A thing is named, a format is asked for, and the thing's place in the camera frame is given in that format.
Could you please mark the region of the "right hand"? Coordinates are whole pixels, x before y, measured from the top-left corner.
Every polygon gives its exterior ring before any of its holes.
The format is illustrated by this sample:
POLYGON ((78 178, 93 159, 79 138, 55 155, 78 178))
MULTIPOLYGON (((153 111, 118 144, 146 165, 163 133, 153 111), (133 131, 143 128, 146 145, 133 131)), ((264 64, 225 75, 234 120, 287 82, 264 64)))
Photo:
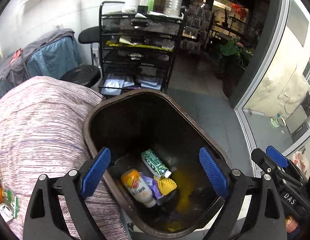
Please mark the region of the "right hand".
POLYGON ((286 224, 286 232, 287 232, 287 239, 294 240, 297 239, 298 234, 301 231, 301 227, 297 220, 294 219, 292 216, 286 216, 285 218, 286 224))

